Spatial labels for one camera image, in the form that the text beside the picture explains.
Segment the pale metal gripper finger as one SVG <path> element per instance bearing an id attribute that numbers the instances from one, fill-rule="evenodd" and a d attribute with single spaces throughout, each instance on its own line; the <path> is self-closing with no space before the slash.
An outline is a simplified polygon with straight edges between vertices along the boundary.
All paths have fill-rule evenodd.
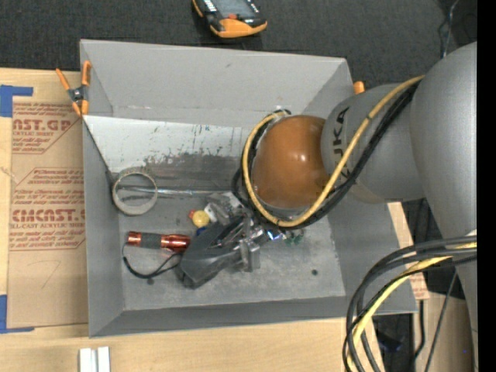
<path id="1" fill-rule="evenodd" d="M 223 225 L 243 214 L 243 205 L 232 192 L 213 193 L 207 197 L 207 215 Z"/>
<path id="2" fill-rule="evenodd" d="M 260 268 L 260 246 L 250 239 L 245 239 L 239 245 L 241 265 L 247 272 Z"/>

